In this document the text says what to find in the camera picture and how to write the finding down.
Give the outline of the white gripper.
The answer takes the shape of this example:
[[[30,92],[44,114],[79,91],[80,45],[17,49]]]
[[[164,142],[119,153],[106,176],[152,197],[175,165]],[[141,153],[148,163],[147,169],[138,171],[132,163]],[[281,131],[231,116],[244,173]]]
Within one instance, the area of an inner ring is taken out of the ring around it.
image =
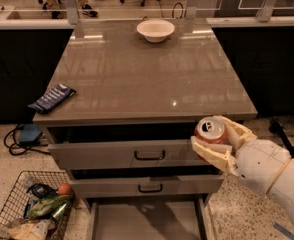
[[[240,182],[252,191],[267,194],[279,171],[291,159],[289,151],[270,140],[257,139],[249,128],[224,116],[216,116],[216,119],[224,124],[232,146],[210,144],[192,136],[193,150],[219,170],[233,175],[239,173]],[[237,150],[236,158],[232,147]]]

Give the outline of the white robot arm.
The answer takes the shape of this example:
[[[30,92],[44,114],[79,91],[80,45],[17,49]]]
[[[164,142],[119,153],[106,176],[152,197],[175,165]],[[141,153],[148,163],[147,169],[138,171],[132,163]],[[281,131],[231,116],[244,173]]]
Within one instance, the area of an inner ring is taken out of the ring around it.
[[[200,158],[276,201],[294,225],[294,158],[287,149],[224,116],[202,118],[191,144]]]

